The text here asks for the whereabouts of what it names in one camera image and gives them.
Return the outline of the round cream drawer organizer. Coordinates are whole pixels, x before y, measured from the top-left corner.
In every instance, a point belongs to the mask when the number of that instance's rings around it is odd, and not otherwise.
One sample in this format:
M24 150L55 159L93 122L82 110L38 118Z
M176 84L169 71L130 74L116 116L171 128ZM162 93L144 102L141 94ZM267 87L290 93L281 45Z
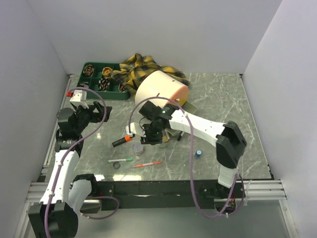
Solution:
M158 70L142 81L135 95L135 103L138 104L148 97L165 97L174 100L185 111L193 114L198 108L188 102L188 95L188 86Z

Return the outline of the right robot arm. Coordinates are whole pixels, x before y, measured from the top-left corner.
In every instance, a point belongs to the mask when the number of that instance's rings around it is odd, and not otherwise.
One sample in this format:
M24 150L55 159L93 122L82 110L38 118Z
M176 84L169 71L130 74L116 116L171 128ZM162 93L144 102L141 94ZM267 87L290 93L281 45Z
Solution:
M138 104L139 113L150 120L141 127L141 143L156 145L162 143L162 131L166 128L192 134L216 148L216 158L220 164L217 191L221 197L229 197L234 192L234 178L247 141L239 126L233 121L214 122L188 113L172 104L163 108L150 100Z

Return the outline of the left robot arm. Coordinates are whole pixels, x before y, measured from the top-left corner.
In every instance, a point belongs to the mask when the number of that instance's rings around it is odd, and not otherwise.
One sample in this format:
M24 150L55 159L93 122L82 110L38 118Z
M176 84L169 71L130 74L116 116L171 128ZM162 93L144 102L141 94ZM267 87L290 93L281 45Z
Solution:
M90 106L63 108L57 113L55 159L49 184L40 202L30 207L28 217L38 238L73 238L84 200L98 196L93 174L72 176L79 162L90 123L107 122L112 107L94 101Z

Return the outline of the yellow eraser block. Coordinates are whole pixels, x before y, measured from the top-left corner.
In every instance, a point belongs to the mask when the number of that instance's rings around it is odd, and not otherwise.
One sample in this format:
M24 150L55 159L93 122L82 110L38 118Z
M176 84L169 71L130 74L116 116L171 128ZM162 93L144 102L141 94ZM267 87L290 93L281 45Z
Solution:
M166 137L166 135L163 136L162 140L163 140L164 143L168 142L168 138Z

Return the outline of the black floral rolled tie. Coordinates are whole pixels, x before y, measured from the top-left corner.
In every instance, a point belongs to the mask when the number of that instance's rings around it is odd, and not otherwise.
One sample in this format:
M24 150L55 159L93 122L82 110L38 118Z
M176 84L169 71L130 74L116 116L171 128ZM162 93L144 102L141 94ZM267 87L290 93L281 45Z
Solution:
M102 77L99 80L99 85L98 85L98 89L99 91L107 91L110 87L110 78L107 77Z

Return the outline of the black orange highlighter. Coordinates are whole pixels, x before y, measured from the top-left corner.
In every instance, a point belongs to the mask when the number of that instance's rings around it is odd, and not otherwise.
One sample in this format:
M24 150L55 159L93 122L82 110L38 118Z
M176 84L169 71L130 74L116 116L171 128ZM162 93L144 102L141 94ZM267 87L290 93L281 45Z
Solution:
M125 137L123 137L123 138L121 138L121 139L118 139L118 140L116 140L115 142L113 142L112 143L112 146L113 147L117 147L117 146L119 146L119 145L121 145L121 144L124 144L124 143L126 143L126 142L128 142L128 141L130 141L132 139L132 137L130 137L130 136L125 136Z

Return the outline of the orange pencil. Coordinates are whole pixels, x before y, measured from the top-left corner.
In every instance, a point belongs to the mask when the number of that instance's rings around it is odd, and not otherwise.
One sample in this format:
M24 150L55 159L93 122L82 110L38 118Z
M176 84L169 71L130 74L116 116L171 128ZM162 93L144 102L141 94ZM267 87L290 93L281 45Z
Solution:
M162 161L157 161L157 162L150 162L150 163L145 163L145 164L139 164L133 166L134 168L141 168L141 167L146 167L146 166L153 166L162 163Z

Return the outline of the black white marker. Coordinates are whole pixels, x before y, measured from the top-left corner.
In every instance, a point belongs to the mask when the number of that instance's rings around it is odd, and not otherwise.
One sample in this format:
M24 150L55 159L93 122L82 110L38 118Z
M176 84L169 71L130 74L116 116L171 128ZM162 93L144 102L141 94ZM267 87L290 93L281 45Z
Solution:
M181 138L183 137L183 135L184 135L184 132L181 132L181 133L179 134L179 136L178 136L177 140L178 140L178 141L180 141L180 140L181 140Z

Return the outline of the green compartment tray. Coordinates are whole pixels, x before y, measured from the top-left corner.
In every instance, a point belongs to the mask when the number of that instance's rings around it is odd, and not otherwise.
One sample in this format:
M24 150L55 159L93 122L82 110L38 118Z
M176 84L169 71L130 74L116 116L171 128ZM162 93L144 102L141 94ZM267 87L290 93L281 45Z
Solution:
M119 82L103 76L102 71L105 67L120 70L119 63L86 62L76 86L89 88L105 100L128 100L130 94L128 91L119 90Z

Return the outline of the green capped white pen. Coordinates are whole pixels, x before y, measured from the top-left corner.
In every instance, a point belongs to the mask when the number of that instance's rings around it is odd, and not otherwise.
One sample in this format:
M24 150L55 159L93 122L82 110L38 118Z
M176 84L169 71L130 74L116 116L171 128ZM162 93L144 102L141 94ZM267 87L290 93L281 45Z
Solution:
M116 159L116 160L108 160L108 163L122 163L122 162L132 162L133 159L132 158L128 158L128 159Z

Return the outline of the tan rolled item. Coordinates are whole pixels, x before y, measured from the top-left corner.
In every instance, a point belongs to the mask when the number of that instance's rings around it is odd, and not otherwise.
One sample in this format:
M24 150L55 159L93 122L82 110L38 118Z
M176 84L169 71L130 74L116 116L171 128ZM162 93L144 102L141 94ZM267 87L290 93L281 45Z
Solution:
M104 77L107 77L111 72L112 72L112 68L111 67L104 67L103 70L102 70L102 75Z

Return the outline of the yellow plaid cloth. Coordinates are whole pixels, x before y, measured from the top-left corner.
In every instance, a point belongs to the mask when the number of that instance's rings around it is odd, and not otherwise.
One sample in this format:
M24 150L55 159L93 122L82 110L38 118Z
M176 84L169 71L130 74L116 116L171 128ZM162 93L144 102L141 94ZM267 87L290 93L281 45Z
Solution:
M158 64L152 56L142 56L139 53L120 63L119 70L114 69L109 77L122 84L130 95L135 97L142 82L155 71L162 71L186 86L190 85L190 81L182 71L171 66Z

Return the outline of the blue capped small bottle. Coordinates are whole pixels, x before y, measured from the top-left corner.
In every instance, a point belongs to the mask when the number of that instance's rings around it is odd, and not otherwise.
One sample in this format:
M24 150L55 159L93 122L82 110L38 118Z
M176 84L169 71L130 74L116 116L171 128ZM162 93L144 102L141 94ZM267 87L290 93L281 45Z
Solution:
M195 158L200 158L201 155L202 155L202 150L197 150L197 151L195 152Z

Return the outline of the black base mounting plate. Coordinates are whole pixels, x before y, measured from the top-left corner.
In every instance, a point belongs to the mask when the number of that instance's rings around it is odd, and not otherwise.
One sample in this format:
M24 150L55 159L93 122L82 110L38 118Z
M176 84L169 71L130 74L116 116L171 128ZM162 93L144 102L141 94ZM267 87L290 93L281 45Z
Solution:
M120 209L136 208L179 208L194 207L189 180L162 181L99 181L98 190L85 201L81 212L95 214L112 211L116 202L111 199L95 199L97 196L110 196L118 199ZM202 209L213 209L214 201L226 200L229 188L216 180L195 180L194 189L197 202Z

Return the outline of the aluminium rail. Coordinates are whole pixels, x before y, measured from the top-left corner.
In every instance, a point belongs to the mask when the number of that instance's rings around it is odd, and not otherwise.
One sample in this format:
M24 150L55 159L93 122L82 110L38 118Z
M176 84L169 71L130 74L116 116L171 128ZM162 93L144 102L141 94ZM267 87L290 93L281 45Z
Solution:
M32 182L26 202L39 202L47 190L47 182ZM247 200L286 200L287 196L279 180L248 180L244 181Z

